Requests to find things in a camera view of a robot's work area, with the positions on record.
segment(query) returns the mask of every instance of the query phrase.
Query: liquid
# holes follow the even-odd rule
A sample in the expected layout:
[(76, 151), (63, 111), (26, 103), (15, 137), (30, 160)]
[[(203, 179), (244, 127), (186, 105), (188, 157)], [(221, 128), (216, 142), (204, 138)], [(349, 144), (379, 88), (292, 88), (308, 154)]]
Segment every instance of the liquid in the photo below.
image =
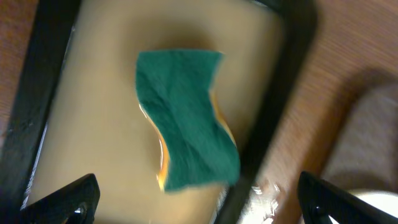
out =
[(215, 91), (239, 148), (282, 41), (276, 14), (243, 0), (86, 0), (62, 72), (29, 203), (94, 173), (95, 223), (208, 223), (222, 186), (159, 190), (159, 139), (139, 109), (143, 50), (224, 53)]

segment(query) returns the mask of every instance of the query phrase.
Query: soapy water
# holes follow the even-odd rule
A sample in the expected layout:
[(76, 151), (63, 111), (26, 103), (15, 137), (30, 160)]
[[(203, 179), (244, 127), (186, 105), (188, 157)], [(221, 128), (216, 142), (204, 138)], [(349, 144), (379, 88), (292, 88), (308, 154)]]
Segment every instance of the soapy water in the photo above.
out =
[[(227, 193), (227, 189), (220, 193), (216, 213), (223, 206)], [(280, 187), (268, 181), (252, 186), (238, 224), (271, 224), (275, 219), (281, 194)]]

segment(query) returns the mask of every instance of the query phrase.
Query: wooden surface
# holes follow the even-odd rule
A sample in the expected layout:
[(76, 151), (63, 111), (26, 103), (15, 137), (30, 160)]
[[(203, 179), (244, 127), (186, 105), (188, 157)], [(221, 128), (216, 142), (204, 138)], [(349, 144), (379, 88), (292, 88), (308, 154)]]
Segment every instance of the wooden surface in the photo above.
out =
[[(17, 89), (37, 0), (0, 4), (0, 131)], [(277, 223), (300, 216), (301, 170), (319, 174), (350, 105), (398, 78), (398, 1), (319, 0), (320, 27), (262, 174), (282, 189)]]

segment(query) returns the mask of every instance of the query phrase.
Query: black tray rim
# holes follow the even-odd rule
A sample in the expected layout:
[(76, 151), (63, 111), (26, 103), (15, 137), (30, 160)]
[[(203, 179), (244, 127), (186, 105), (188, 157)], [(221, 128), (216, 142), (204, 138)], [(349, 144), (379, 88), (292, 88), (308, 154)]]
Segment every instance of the black tray rim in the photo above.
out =
[[(314, 0), (253, 0), (279, 14), (285, 40), (241, 155), (241, 175), (213, 223), (239, 220), (317, 28)], [(40, 0), (6, 138), (0, 150), (0, 218), (16, 215), (29, 193), (68, 42), (81, 0)]]

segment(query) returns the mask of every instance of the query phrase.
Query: green sponge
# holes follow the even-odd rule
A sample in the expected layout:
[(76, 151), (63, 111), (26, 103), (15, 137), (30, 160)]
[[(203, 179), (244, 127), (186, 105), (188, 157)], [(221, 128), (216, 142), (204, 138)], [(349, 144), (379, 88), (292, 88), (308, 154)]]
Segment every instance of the green sponge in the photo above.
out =
[(234, 184), (239, 155), (211, 92), (219, 52), (141, 52), (136, 66), (140, 107), (162, 146), (160, 188), (167, 191), (212, 182)]

